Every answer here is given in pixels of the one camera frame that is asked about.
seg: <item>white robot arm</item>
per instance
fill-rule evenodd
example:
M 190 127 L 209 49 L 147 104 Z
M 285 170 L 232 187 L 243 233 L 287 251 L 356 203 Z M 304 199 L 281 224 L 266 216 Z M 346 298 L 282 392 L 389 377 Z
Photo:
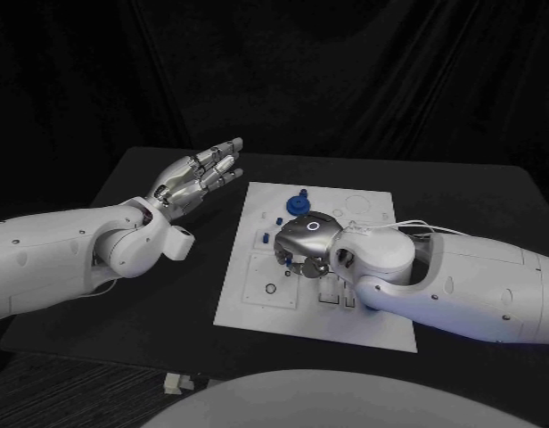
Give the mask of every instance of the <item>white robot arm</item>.
M 183 260 L 194 236 L 170 222 L 242 175 L 228 172 L 241 138 L 160 174 L 147 198 L 121 205 L 0 221 L 0 317 L 46 308 L 108 281 L 143 275 L 161 254 Z
M 514 245 L 467 235 L 412 236 L 392 227 L 343 228 L 311 211 L 284 226 L 275 250 L 297 274 L 331 270 L 373 309 L 481 341 L 549 344 L 549 257 Z M 292 263 L 298 256 L 304 261 Z M 415 259 L 428 271 L 410 284 Z

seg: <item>black table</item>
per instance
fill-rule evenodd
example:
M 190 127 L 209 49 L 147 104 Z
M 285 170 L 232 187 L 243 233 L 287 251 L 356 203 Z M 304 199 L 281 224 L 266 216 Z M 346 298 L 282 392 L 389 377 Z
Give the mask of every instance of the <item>black table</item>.
M 92 206 L 144 195 L 161 170 L 192 153 L 131 149 Z M 549 256 L 549 205 L 527 172 L 249 153 L 239 166 L 242 179 L 179 222 L 197 237 L 187 260 L 161 258 L 104 296 L 20 315 L 3 349 L 216 379 L 291 368 L 383 375 L 549 424 L 549 346 L 478 342 L 415 324 L 419 353 L 410 354 L 213 325 L 249 181 L 392 192 L 398 220 L 421 218 Z

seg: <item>robotic hand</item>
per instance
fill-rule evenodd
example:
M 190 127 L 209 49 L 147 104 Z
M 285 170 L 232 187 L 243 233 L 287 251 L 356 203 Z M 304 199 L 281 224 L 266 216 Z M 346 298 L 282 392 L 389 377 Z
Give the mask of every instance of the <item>robotic hand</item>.
M 170 222 L 242 175 L 241 169 L 229 172 L 242 147 L 235 138 L 183 157 L 161 172 L 146 199 L 0 221 L 0 317 L 143 275 L 161 254 L 186 258 L 194 236 Z
M 331 270 L 366 306 L 421 324 L 488 342 L 549 344 L 549 257 L 461 233 L 406 235 L 396 225 L 343 228 L 310 211 L 277 234 L 278 262 L 310 278 Z M 415 260 L 428 271 L 410 284 Z

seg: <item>blue cap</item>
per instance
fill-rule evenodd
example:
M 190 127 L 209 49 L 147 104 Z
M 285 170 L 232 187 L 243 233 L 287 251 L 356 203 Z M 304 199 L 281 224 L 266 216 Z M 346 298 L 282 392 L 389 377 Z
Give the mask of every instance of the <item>blue cap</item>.
M 300 192 L 300 196 L 294 196 L 287 201 L 287 211 L 292 216 L 302 216 L 310 211 L 308 192 L 305 189 Z

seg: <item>white board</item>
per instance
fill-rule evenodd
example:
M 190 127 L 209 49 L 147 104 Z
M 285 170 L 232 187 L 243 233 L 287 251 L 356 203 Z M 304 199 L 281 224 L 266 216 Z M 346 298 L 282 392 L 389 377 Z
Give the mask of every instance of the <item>white board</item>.
M 277 219 L 282 224 L 294 219 L 287 201 L 301 189 L 311 210 L 334 216 L 343 227 L 351 220 L 373 225 L 396 221 L 390 193 L 251 182 L 213 324 L 416 352 L 408 318 L 367 308 L 334 274 L 308 279 L 287 274 L 278 264 Z

